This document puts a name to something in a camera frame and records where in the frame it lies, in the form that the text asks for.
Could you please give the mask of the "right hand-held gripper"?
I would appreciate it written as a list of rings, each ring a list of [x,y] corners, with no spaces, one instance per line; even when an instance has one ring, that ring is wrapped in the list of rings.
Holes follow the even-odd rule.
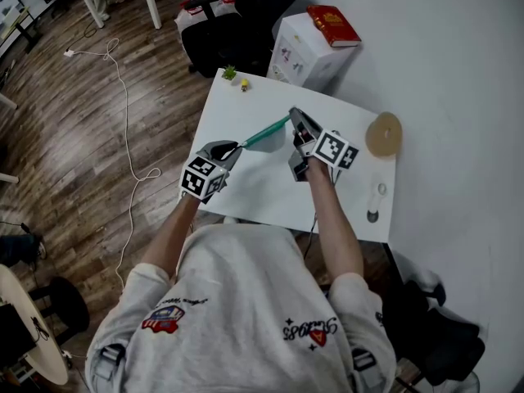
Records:
[[[289,118],[294,129],[292,152],[288,161],[293,178],[297,182],[306,180],[309,158],[316,158],[333,169],[349,169],[359,154],[335,131],[325,130],[303,110],[292,107]]]

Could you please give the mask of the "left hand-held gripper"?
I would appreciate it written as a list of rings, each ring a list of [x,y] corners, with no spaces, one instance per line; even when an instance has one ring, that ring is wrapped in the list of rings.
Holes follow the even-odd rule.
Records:
[[[191,195],[206,204],[226,186],[226,180],[242,148],[235,141],[221,140],[209,142],[191,154],[179,180],[182,195]]]

